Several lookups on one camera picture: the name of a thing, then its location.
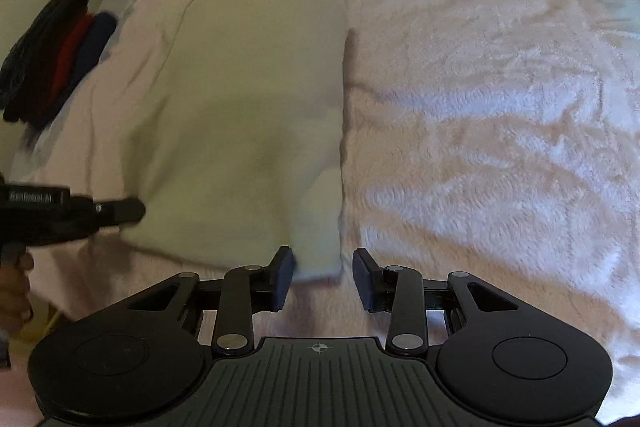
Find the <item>stack of folded clothes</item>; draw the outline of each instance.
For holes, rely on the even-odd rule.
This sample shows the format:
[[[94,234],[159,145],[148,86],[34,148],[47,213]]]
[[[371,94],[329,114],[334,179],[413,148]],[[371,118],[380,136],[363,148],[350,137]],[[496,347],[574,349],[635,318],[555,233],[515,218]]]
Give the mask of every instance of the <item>stack of folded clothes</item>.
[[[87,13],[88,0],[51,0],[0,69],[0,109],[7,122],[44,129],[95,68],[117,26],[107,12]]]

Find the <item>human hand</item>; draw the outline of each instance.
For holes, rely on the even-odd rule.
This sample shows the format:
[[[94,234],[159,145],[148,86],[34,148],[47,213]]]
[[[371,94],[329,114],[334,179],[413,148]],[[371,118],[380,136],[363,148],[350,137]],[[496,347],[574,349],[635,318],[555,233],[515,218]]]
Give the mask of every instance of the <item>human hand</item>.
[[[0,266],[0,330],[17,333],[29,320],[31,304],[27,299],[29,279],[26,272],[33,269],[33,257],[24,253],[18,266]]]

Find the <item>ribbed gray panel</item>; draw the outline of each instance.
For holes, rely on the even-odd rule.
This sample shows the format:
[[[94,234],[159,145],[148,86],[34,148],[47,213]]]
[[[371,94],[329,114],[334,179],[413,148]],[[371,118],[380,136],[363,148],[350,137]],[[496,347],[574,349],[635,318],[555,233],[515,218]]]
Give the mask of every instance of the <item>ribbed gray panel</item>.
[[[316,344],[324,344],[318,353]],[[200,388],[132,427],[489,427],[440,390],[421,362],[374,339],[266,339],[257,353],[214,364]],[[594,427],[584,420],[575,427]],[[45,420],[41,427],[68,427]]]

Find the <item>crosshair symbol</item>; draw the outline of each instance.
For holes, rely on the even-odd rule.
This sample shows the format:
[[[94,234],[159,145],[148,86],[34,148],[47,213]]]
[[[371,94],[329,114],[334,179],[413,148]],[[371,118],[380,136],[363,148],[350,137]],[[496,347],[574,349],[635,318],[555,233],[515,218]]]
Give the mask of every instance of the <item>crosshair symbol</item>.
[[[316,353],[324,353],[327,349],[331,349],[331,347],[327,346],[323,343],[317,343],[311,346],[309,349],[313,349]]]

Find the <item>bed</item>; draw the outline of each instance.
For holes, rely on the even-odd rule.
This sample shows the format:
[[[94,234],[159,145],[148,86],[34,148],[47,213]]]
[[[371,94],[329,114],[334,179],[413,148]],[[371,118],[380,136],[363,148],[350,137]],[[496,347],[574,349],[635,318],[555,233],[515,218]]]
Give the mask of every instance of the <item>bed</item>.
[[[161,60],[162,35],[131,43],[160,1],[105,0],[119,34],[12,179],[123,195],[118,129],[153,81],[135,71]],[[588,332],[614,364],[603,423],[640,413],[639,3],[348,0],[345,267],[366,247],[433,279],[466,270]],[[117,232],[34,256],[33,290],[73,318],[179,271],[221,274],[134,251]],[[289,299],[256,317],[258,338],[385,329],[348,277]]]

